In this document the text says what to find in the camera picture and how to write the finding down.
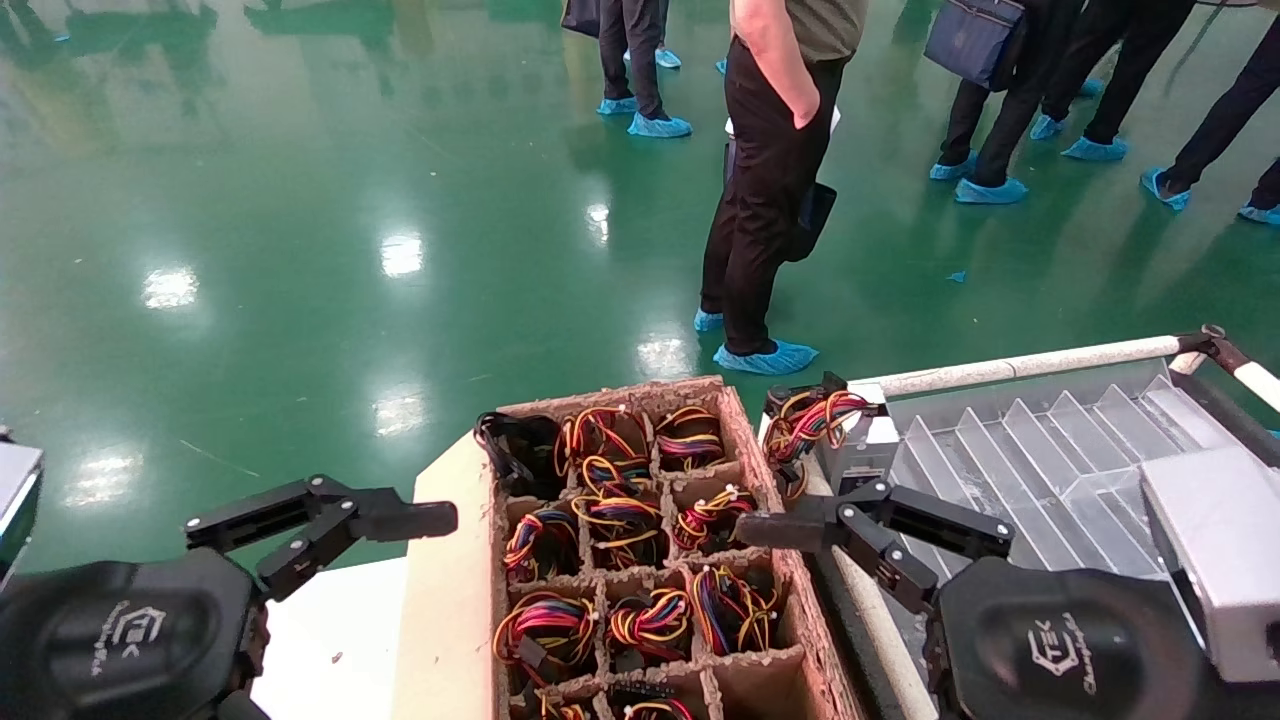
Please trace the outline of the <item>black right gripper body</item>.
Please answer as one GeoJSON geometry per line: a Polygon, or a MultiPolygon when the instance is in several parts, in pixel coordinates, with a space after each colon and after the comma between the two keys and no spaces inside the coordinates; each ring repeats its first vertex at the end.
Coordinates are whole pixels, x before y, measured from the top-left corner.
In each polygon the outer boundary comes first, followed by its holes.
{"type": "Polygon", "coordinates": [[[1217,673],[1166,582],[983,559],[925,634],[943,719],[1204,719],[1217,673]]]}

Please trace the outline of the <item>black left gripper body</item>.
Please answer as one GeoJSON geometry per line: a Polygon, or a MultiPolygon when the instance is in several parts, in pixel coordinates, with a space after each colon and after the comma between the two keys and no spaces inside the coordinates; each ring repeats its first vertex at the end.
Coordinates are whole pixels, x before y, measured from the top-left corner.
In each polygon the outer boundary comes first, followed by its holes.
{"type": "Polygon", "coordinates": [[[19,575],[3,591],[5,719],[215,719],[262,674],[256,580],[211,550],[19,575]]]}

